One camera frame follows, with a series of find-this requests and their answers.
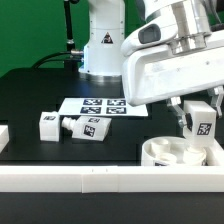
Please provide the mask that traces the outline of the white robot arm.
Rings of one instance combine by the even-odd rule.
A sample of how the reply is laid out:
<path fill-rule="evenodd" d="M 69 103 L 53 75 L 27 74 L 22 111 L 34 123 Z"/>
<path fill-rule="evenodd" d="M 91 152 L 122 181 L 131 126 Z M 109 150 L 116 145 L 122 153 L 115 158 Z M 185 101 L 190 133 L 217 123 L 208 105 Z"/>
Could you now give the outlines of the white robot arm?
<path fill-rule="evenodd" d="M 181 125 L 190 116 L 179 97 L 206 90 L 221 116 L 224 23 L 209 24 L 224 0 L 135 0 L 144 24 L 124 35 L 124 0 L 87 0 L 90 39 L 80 71 L 91 79 L 118 78 L 132 106 L 166 100 Z"/>

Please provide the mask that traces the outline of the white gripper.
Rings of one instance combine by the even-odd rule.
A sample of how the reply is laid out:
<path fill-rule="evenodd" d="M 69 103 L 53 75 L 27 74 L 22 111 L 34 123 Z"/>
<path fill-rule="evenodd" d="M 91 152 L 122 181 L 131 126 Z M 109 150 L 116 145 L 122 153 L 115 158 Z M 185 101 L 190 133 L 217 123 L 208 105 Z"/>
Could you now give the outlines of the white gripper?
<path fill-rule="evenodd" d="M 163 42 L 142 44 L 138 33 L 129 35 L 121 46 L 123 91 L 132 106 L 167 100 L 181 128 L 187 125 L 186 113 L 177 96 L 208 90 L 210 106 L 222 117 L 224 99 L 224 30 L 205 38 L 206 47 L 178 55 Z"/>

